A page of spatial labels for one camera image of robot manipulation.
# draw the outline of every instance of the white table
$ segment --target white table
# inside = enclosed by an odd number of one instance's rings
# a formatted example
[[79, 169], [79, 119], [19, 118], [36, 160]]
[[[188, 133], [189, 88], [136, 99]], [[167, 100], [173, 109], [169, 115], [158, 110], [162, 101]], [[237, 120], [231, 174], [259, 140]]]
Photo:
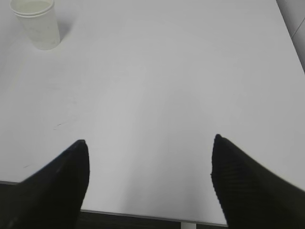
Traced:
[[57, 0], [61, 44], [35, 49], [0, 1], [0, 180], [79, 138], [83, 208], [225, 223], [220, 133], [305, 189], [305, 76], [275, 0]]

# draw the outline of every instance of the floor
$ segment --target floor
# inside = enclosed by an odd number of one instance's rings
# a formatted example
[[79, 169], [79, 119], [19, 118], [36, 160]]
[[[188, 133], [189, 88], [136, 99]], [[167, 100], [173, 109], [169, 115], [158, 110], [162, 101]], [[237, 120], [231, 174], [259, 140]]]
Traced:
[[[0, 184], [0, 195], [11, 185]], [[180, 222], [81, 212], [76, 229], [180, 229]], [[198, 229], [224, 229], [197, 225]]]

